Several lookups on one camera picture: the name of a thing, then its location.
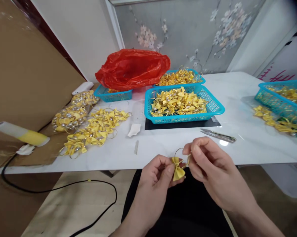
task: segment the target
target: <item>pile of yellow bows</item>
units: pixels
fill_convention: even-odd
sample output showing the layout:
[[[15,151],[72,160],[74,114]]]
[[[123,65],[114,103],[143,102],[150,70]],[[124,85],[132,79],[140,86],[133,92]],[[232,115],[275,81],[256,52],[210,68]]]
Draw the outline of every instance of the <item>pile of yellow bows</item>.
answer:
[[[276,92],[277,94],[291,100],[292,102],[297,104],[297,90],[289,89],[288,87],[283,87],[281,90],[275,90],[274,88],[268,88],[271,91]]]
[[[274,117],[271,116],[272,112],[261,105],[254,108],[254,110],[256,111],[254,115],[262,117],[266,121],[266,125],[274,126],[280,132],[297,133],[297,124],[290,122],[287,118],[282,117],[284,121],[275,121]]]
[[[117,92],[121,92],[121,91],[117,91],[117,90],[115,90],[115,89],[109,89],[109,90],[108,90],[108,93],[117,93]]]
[[[178,157],[172,157],[171,161],[172,163],[175,164],[175,173],[174,173],[173,181],[177,181],[185,176],[186,173],[184,171],[184,168],[186,168],[187,165],[189,164],[189,157],[188,157],[187,163],[183,167],[180,167],[180,164],[182,163],[183,160],[179,160]]]
[[[81,92],[73,96],[71,104],[81,107],[96,104],[99,97],[94,96],[94,90]]]
[[[199,83],[202,80],[197,81],[199,77],[195,77],[196,75],[193,71],[189,71],[186,69],[178,70],[176,73],[164,74],[157,86],[169,86],[169,85],[180,85],[180,84],[188,84],[188,83]]]
[[[87,110],[84,107],[71,105],[63,108],[52,120],[52,126],[56,132],[65,132],[82,125],[87,118]]]
[[[185,89],[172,89],[162,91],[157,94],[152,104],[151,115],[153,117],[170,116],[170,115],[189,115],[206,113],[206,104],[202,98],[198,98],[195,93],[187,93]]]
[[[71,157],[77,151],[85,153],[87,151],[85,146],[88,144],[102,146],[109,138],[108,135],[114,132],[116,126],[120,125],[119,121],[127,120],[129,113],[117,109],[112,111],[100,109],[91,113],[91,117],[88,119],[89,124],[86,128],[67,136],[67,142],[64,144],[64,148],[67,150],[63,155]]]

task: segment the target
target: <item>white plug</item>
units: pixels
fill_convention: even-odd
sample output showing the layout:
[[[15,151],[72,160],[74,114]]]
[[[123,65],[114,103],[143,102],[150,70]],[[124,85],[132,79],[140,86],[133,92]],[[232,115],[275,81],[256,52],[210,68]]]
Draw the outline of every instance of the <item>white plug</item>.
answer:
[[[92,82],[84,82],[82,83],[76,90],[73,91],[72,95],[76,95],[78,93],[88,91],[93,87]]]

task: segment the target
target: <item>white wall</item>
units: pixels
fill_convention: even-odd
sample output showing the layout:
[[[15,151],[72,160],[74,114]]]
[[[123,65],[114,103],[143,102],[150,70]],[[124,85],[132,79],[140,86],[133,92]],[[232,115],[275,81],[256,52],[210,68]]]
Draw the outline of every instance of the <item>white wall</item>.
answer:
[[[95,73],[119,50],[104,0],[31,0],[83,76]]]
[[[119,50],[105,0],[32,2],[84,77],[95,82],[107,56]],[[114,17],[113,22],[119,36]],[[296,31],[297,12],[290,0],[266,0],[227,71],[260,73]]]
[[[291,1],[266,0],[227,71],[260,73],[296,32],[297,11]]]

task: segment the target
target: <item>floral wallpaper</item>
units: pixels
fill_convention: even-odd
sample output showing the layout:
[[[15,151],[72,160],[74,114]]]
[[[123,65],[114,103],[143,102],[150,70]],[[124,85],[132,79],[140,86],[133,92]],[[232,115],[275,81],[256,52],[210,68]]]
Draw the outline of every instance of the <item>floral wallpaper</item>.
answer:
[[[171,69],[225,72],[265,0],[168,0],[116,6],[126,48],[166,54]]]

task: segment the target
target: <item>person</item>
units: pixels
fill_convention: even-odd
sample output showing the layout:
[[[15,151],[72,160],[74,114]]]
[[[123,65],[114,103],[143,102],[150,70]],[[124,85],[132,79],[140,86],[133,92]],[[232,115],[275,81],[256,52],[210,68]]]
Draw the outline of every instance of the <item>person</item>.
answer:
[[[136,171],[121,225],[110,237],[232,237],[225,210],[239,237],[284,237],[258,206],[231,157],[209,137],[185,145],[186,176],[173,181],[175,165],[157,155]]]

